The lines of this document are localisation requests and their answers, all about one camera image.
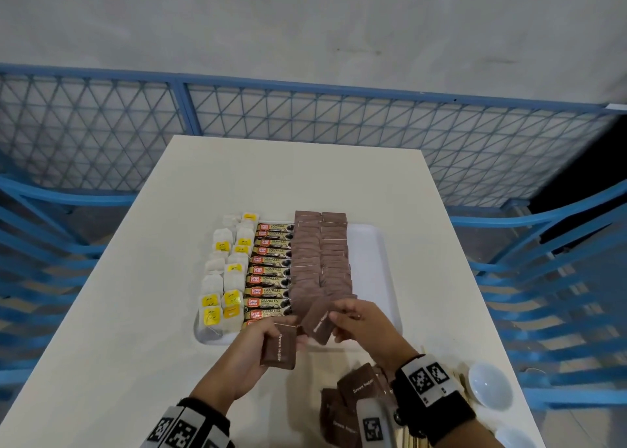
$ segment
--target white bowl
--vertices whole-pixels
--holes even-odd
[[[494,436],[505,448],[536,448],[536,444],[518,428],[501,427]]]
[[[494,410],[507,410],[513,403],[512,386],[498,367],[477,362],[470,367],[468,384],[477,401]]]

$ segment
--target hand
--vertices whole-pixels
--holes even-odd
[[[275,323],[293,325],[296,316],[268,317],[242,329],[222,357],[192,390],[190,397],[202,400],[226,415],[231,404],[248,393],[268,369],[260,365],[263,339],[279,335]],[[297,350],[307,344],[307,336],[296,338]]]
[[[335,342],[353,339],[366,350],[372,360],[386,371],[388,377],[419,352],[403,339],[385,314],[370,301],[340,299],[333,302],[341,311],[329,314],[337,326]]]

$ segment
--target fence post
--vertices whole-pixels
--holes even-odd
[[[188,135],[202,136],[202,130],[196,115],[196,108],[194,107],[192,96],[189,94],[187,84],[180,80],[173,80],[169,83],[174,91],[174,96],[176,97],[176,102],[179,105],[183,119],[185,120],[185,133]]]

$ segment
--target person's left hand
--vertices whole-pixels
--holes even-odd
[[[222,357],[192,390],[190,397],[202,400],[226,415],[231,404],[248,393],[268,369],[260,364],[263,339],[279,335],[275,323],[293,325],[296,316],[268,317],[242,329]],[[297,350],[307,344],[307,336],[296,338]]]

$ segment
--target black dark area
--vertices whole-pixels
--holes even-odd
[[[529,205],[531,213],[539,214],[578,202],[627,179],[625,136],[627,136],[627,116],[621,116],[612,127],[531,198]],[[548,242],[626,202],[627,195],[622,195],[586,212],[565,218],[544,232],[540,241]],[[571,242],[568,247],[575,247],[589,236]]]

